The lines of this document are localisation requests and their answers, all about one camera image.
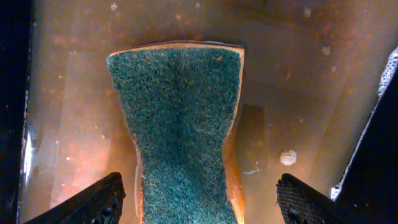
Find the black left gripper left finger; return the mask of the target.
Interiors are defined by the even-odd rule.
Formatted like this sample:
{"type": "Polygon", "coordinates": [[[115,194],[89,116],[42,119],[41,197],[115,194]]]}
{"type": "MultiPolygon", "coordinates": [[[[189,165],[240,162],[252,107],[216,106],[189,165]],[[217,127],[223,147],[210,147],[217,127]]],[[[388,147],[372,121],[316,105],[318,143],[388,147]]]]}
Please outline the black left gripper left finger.
{"type": "Polygon", "coordinates": [[[25,224],[118,224],[125,197],[121,174],[112,172],[25,224]]]}

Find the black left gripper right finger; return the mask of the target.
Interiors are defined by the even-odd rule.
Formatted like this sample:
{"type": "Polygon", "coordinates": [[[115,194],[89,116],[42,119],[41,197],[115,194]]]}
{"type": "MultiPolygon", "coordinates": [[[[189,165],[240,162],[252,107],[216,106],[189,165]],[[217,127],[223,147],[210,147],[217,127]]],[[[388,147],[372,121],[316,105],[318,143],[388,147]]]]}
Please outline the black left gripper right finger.
{"type": "Polygon", "coordinates": [[[276,184],[277,204],[286,223],[338,224],[343,220],[334,202],[291,174],[276,184]]]}

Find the green orange sponge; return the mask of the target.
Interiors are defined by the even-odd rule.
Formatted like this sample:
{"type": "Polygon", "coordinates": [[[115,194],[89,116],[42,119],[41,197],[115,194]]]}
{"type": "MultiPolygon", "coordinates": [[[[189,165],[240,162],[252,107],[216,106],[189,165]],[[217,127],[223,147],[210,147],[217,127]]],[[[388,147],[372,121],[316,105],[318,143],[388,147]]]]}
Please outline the green orange sponge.
{"type": "Polygon", "coordinates": [[[110,54],[112,86],[137,154],[140,223],[243,223],[234,155],[244,48],[204,41],[110,54]]]}

